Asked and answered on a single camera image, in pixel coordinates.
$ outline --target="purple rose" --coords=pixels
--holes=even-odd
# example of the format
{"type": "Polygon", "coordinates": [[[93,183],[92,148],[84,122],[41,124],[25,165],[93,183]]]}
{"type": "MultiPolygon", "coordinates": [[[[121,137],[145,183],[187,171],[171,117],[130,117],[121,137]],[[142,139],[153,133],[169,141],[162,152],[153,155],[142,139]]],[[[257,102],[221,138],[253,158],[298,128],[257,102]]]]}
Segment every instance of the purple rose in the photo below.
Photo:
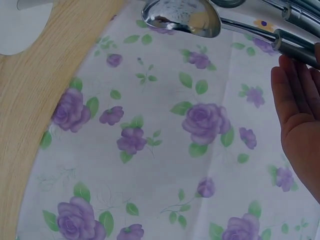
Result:
{"type": "Polygon", "coordinates": [[[248,103],[254,103],[256,108],[259,108],[261,105],[265,104],[265,99],[262,97],[263,92],[259,87],[251,87],[246,92],[246,101],[248,103]]]}
{"type": "Polygon", "coordinates": [[[141,240],[145,231],[141,224],[132,224],[129,227],[124,227],[120,230],[116,240],[141,240]]]}
{"type": "Polygon", "coordinates": [[[274,55],[277,55],[278,52],[277,51],[274,51],[271,44],[266,42],[266,41],[263,41],[261,39],[258,39],[258,38],[253,38],[252,41],[254,42],[254,44],[260,48],[264,53],[267,53],[269,54],[270,56],[274,56],[274,55]]]}
{"type": "Polygon", "coordinates": [[[295,183],[292,177],[292,172],[289,168],[279,167],[276,170],[276,181],[275,184],[281,187],[284,192],[289,192],[293,184],[295,183]]]}
{"type": "Polygon", "coordinates": [[[245,145],[253,150],[257,146],[256,135],[252,129],[245,129],[244,127],[239,128],[240,138],[245,143],[245,145]]]}
{"type": "Polygon", "coordinates": [[[124,116],[122,106],[114,106],[111,109],[105,110],[99,118],[99,122],[102,124],[108,123],[110,126],[120,122],[120,119],[124,116]]]}
{"type": "Polygon", "coordinates": [[[56,219],[62,236],[67,240],[104,240],[105,228],[95,220],[92,206],[82,197],[74,196],[70,203],[58,204],[56,219]]]}
{"type": "Polygon", "coordinates": [[[144,131],[139,127],[127,127],[121,132],[121,138],[116,141],[119,150],[125,151],[129,155],[134,155],[137,151],[144,149],[147,140],[143,138],[144,131]]]}
{"type": "Polygon", "coordinates": [[[188,62],[194,64],[197,69],[205,69],[211,64],[207,55],[195,51],[190,52],[188,62]]]}
{"type": "Polygon", "coordinates": [[[122,56],[120,54],[110,54],[106,58],[106,64],[109,67],[116,68],[118,67],[122,62],[122,56]]]}
{"type": "Polygon", "coordinates": [[[216,188],[211,177],[203,178],[196,189],[197,193],[203,198],[210,198],[214,195],[216,188]]]}
{"type": "Polygon", "coordinates": [[[231,217],[222,233],[222,240],[261,240],[259,228],[258,218],[250,213],[242,218],[231,217]]]}
{"type": "Polygon", "coordinates": [[[191,140],[194,143],[208,145],[218,134],[227,133],[231,125],[223,106],[199,103],[187,111],[182,127],[191,133],[191,140]]]}
{"type": "Polygon", "coordinates": [[[54,110],[51,118],[53,123],[64,131],[78,132],[91,117],[91,112],[83,104],[83,100],[84,97],[78,89],[68,88],[54,110]]]}

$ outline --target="wood grain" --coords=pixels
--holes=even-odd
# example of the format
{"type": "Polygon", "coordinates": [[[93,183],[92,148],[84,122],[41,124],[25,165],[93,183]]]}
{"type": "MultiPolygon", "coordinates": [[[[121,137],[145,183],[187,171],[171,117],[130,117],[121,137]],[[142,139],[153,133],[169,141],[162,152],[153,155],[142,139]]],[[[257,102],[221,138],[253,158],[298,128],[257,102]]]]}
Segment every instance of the wood grain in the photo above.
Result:
{"type": "Polygon", "coordinates": [[[51,115],[96,38],[124,0],[55,3],[38,40],[0,55],[0,240],[14,240],[26,183],[51,115]]]}

